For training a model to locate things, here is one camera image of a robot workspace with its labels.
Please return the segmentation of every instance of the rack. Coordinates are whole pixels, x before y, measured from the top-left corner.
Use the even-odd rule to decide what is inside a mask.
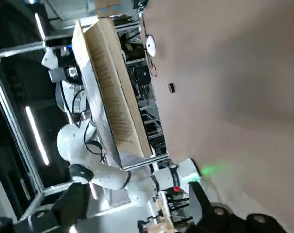
[[[117,26],[116,30],[119,32],[119,31],[124,31],[124,30],[136,29],[138,27],[139,27],[139,23],[130,23],[130,24]],[[57,39],[62,39],[62,38],[68,38],[68,35],[57,37]],[[14,56],[17,54],[22,54],[22,53],[36,51],[36,50],[42,50],[44,48],[45,48],[45,42],[42,42],[42,41],[34,42],[34,43],[30,43],[30,44],[25,44],[25,45],[20,45],[20,46],[15,46],[15,47],[10,47],[10,48],[4,48],[4,49],[0,49],[0,58],[10,57],[10,56]],[[133,63],[143,62],[143,61],[146,61],[146,58],[137,59],[134,61],[128,61],[128,62],[126,62],[126,64],[128,65],[128,64],[133,64]],[[40,175],[38,173],[38,170],[35,166],[35,163],[34,163],[33,158],[31,156],[28,145],[26,144],[25,137],[21,131],[21,128],[20,128],[20,125],[17,121],[16,115],[13,111],[13,108],[10,104],[9,98],[6,94],[5,89],[4,89],[4,85],[1,81],[1,77],[0,77],[0,104],[4,109],[4,113],[5,113],[6,118],[8,120],[9,126],[12,130],[13,136],[16,139],[17,146],[19,147],[19,149],[21,151],[21,155],[22,155],[24,161],[26,162],[26,167],[29,170],[29,173],[31,174],[31,176],[33,178],[34,187],[37,191],[37,195],[35,196],[34,200],[32,201],[30,206],[27,208],[27,210],[25,211],[25,213],[21,217],[20,221],[22,221],[22,220],[26,219],[37,207],[39,207],[41,205],[42,201],[44,200],[44,198],[46,196],[60,193],[60,192],[67,190],[72,185],[72,182],[66,182],[66,183],[62,183],[62,184],[59,184],[56,186],[51,186],[51,187],[44,187],[43,186],[43,182],[42,182]],[[168,158],[169,158],[168,154],[156,156],[153,158],[145,159],[139,163],[131,164],[128,167],[124,167],[124,170],[134,170],[134,169],[137,169],[137,168],[140,168],[143,166],[147,166],[152,163],[167,160]]]

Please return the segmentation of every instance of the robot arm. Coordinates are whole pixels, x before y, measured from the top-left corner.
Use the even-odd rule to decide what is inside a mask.
[[[57,136],[59,153],[70,162],[69,171],[75,182],[92,182],[112,190],[126,189],[135,206],[144,206],[153,195],[170,187],[180,187],[188,192],[189,181],[193,177],[199,177],[191,159],[156,171],[150,177],[140,177],[130,171],[103,164],[100,156],[103,150],[101,144],[90,139],[96,128],[89,125],[86,132],[89,140],[85,145],[83,136],[86,127],[87,121],[83,121],[80,128],[66,125]]]

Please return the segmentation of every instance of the cable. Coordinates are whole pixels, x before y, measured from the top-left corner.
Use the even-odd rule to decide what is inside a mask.
[[[79,91],[74,95],[74,97],[73,97],[73,100],[72,100],[72,111],[71,111],[73,114],[74,114],[74,103],[75,103],[75,100],[77,99],[78,95],[79,95],[82,91],[84,91],[84,89],[79,90]]]
[[[74,119],[73,112],[70,111],[69,106],[68,106],[68,103],[67,103],[66,98],[65,98],[65,93],[64,93],[64,88],[63,88],[62,81],[60,81],[59,84],[60,84],[60,93],[61,93],[61,97],[62,97],[63,100],[64,100],[65,108],[66,108],[67,112],[70,114],[71,118]],[[74,122],[74,124],[76,125],[76,127],[78,127],[78,128],[80,127],[80,125],[81,125],[81,120],[80,120],[80,125],[79,125],[77,122],[75,122],[75,121],[73,121],[73,122]]]
[[[148,38],[148,34],[147,34],[147,30],[146,30],[146,24],[145,24],[145,19],[143,17],[143,14],[141,16],[141,19],[142,19],[142,26],[143,26],[143,30],[144,30],[144,33],[145,33],[145,38],[147,39]],[[156,71],[156,66],[153,64],[152,62],[152,58],[150,56],[150,54],[148,53],[148,51],[146,51],[146,54],[147,54],[147,61],[148,61],[148,67],[150,68],[150,74],[154,77],[157,77],[157,71]],[[155,74],[153,74],[151,72],[151,69],[154,69],[155,71]]]
[[[77,99],[78,95],[79,95],[82,91],[84,91],[84,89],[79,90],[79,91],[74,95],[74,97],[73,97],[73,100],[72,100],[72,109],[71,109],[71,110],[72,110],[72,111],[71,111],[72,114],[74,114],[74,104],[75,104],[75,100]],[[78,123],[79,128],[81,127],[81,122],[82,122],[82,116],[80,116],[80,119],[79,119],[79,123]]]
[[[140,35],[140,32],[139,33],[136,33],[135,35],[131,36],[130,38],[128,38],[127,40],[130,42],[131,39],[135,38],[136,36]]]
[[[105,157],[103,156],[103,153],[95,153],[95,152],[93,152],[93,151],[88,147],[88,145],[87,145],[87,143],[86,143],[86,133],[87,133],[87,130],[88,130],[88,128],[89,128],[89,125],[90,125],[90,121],[88,122],[88,124],[87,124],[87,126],[86,126],[86,128],[85,128],[85,130],[84,130],[84,133],[83,133],[83,142],[84,142],[84,145],[85,145],[86,149],[87,149],[90,153],[92,153],[92,154],[94,154],[94,155],[100,155],[100,161],[101,161],[102,163],[104,163],[104,164],[107,164],[107,160],[106,160]]]

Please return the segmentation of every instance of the cardboard box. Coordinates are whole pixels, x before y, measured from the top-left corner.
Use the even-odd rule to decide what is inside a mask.
[[[121,6],[120,5],[114,5],[114,6],[108,6],[106,8],[102,9],[96,9],[96,13],[98,18],[105,18],[112,15],[117,15],[121,13]]]
[[[149,157],[149,141],[112,20],[100,18],[85,32],[78,22],[72,49],[107,153],[115,155],[116,162],[120,158],[115,147],[119,153]]]
[[[109,17],[121,13],[120,0],[94,0],[98,18]]]
[[[103,9],[109,6],[108,0],[94,0],[95,1],[95,9]]]

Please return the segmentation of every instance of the green light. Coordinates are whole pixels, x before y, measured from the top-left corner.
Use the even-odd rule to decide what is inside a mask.
[[[195,182],[195,181],[199,181],[200,177],[199,177],[199,174],[193,173],[189,176],[184,177],[183,179],[188,182]]]
[[[218,166],[207,166],[201,170],[202,175],[205,177],[211,176],[219,170]]]

